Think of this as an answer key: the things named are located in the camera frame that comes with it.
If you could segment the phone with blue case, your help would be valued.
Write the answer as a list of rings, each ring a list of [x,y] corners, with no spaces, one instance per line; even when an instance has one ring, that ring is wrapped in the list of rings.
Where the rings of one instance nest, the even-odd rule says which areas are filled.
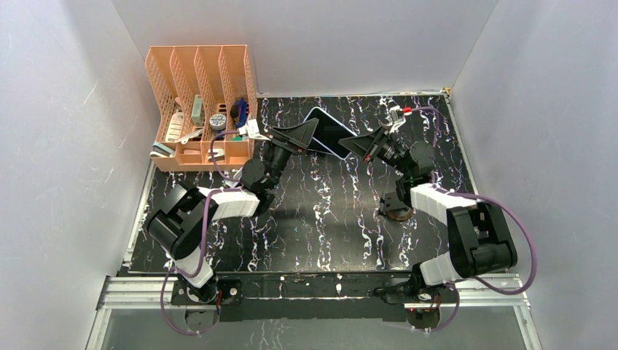
[[[317,106],[313,107],[306,115],[305,121],[308,120],[318,121],[308,147],[310,151],[334,155],[340,160],[345,160],[349,157],[351,152],[341,146],[339,140],[356,137],[356,133]]]

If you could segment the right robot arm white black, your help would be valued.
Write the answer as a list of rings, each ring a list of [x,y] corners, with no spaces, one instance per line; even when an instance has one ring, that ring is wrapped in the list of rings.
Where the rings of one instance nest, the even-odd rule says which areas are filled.
[[[379,128],[363,136],[341,139],[339,144],[367,162],[379,159],[395,168],[402,174],[396,181],[398,200],[447,227],[447,252],[415,264],[406,282],[377,287],[371,296],[387,300],[390,295],[400,295],[428,302],[438,294],[439,287],[448,283],[517,264],[517,250],[503,210],[433,183],[435,152],[429,143],[417,141],[405,146],[385,128]]]

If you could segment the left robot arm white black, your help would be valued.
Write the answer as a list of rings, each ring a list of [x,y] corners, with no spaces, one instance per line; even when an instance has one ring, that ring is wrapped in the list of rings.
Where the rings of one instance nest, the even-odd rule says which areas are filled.
[[[256,120],[248,120],[236,132],[265,143],[261,158],[246,161],[220,188],[176,185],[149,216],[147,233],[169,254],[174,273],[197,302],[210,303],[221,294],[218,277],[206,259],[209,225],[220,219],[258,217],[266,212],[289,158],[309,147],[317,128],[317,119],[264,130]]]

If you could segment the grey stand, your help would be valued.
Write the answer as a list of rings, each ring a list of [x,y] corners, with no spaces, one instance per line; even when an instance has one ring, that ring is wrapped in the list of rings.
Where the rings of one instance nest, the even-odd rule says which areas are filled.
[[[396,192],[383,192],[378,213],[396,222],[405,222],[413,216],[413,210],[399,200]]]

